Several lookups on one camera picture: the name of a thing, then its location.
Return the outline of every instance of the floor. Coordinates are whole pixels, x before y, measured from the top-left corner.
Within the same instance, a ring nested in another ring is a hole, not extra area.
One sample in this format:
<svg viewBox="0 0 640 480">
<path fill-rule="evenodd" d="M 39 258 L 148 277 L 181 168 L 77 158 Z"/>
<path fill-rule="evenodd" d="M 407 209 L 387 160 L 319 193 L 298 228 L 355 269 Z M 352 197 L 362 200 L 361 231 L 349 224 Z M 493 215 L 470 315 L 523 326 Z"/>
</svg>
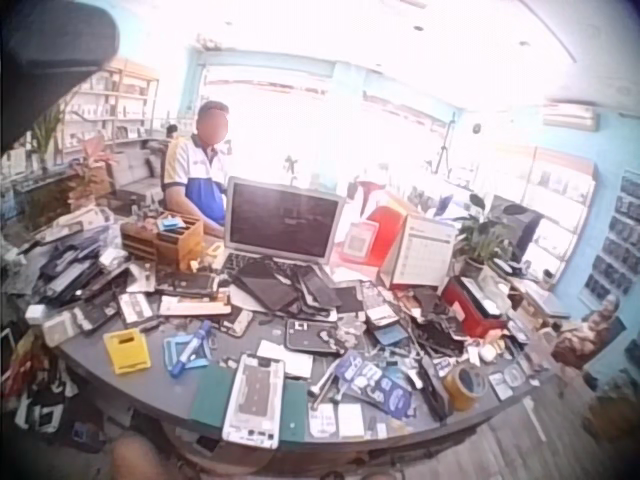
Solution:
<svg viewBox="0 0 640 480">
<path fill-rule="evenodd" d="M 630 468 L 630 461 L 637 461 L 640 442 L 599 444 L 582 430 L 581 414 L 592 395 L 578 380 L 559 399 L 555 385 L 550 384 L 539 388 L 530 401 L 481 426 L 463 444 L 434 458 L 429 458 L 431 452 L 418 450 L 395 458 L 383 457 L 364 469 L 345 473 L 347 478 L 356 479 L 372 470 L 388 469 L 393 462 L 407 480 L 640 478 L 622 471 L 623 466 Z M 533 415 L 529 414 L 527 404 L 532 405 Z M 114 437 L 118 431 L 108 433 Z M 10 455 L 17 459 L 26 478 L 110 478 L 108 448 L 90 455 L 49 446 L 24 434 L 12 435 L 7 447 L 8 439 L 4 434 L 3 437 L 3 457 Z M 640 472 L 640 466 L 636 466 L 638 469 L 632 471 Z M 402 478 L 399 470 L 396 477 Z"/>
</svg>

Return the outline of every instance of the keyboard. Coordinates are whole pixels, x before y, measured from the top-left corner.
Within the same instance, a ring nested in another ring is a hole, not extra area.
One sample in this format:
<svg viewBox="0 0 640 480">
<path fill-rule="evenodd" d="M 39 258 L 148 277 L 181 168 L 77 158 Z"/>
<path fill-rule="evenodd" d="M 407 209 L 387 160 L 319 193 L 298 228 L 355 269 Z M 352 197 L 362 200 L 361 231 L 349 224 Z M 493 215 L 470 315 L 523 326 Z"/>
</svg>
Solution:
<svg viewBox="0 0 640 480">
<path fill-rule="evenodd" d="M 243 255 L 241 253 L 229 252 L 222 265 L 222 272 L 227 275 L 232 275 L 244 267 L 247 262 L 255 260 L 264 262 L 276 272 L 282 271 L 287 274 L 287 276 L 292 275 L 297 266 L 295 263 L 278 262 L 271 257 L 250 257 L 249 255 Z"/>
</svg>

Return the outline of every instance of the sofa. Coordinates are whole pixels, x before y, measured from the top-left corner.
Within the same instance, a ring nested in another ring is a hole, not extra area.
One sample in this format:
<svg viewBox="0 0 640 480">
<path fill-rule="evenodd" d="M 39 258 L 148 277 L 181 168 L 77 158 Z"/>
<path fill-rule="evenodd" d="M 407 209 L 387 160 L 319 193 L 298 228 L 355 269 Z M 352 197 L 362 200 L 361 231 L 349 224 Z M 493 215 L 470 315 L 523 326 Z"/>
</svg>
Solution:
<svg viewBox="0 0 640 480">
<path fill-rule="evenodd" d="M 116 152 L 115 159 L 109 176 L 118 200 L 150 203 L 153 198 L 157 202 L 162 201 L 160 158 L 156 154 L 149 150 L 125 150 Z"/>
</svg>

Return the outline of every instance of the polo shirt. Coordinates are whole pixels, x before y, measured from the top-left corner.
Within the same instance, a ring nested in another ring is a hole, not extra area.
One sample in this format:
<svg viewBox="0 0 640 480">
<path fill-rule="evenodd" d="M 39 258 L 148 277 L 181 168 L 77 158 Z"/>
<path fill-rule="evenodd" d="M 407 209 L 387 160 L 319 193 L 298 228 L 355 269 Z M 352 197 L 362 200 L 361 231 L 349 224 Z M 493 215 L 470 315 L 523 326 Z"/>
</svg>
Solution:
<svg viewBox="0 0 640 480">
<path fill-rule="evenodd" d="M 223 160 L 215 148 L 207 150 L 197 135 L 176 138 L 169 145 L 162 173 L 163 191 L 181 185 L 186 197 L 207 218 L 224 225 L 224 200 L 216 182 L 224 184 Z"/>
</svg>

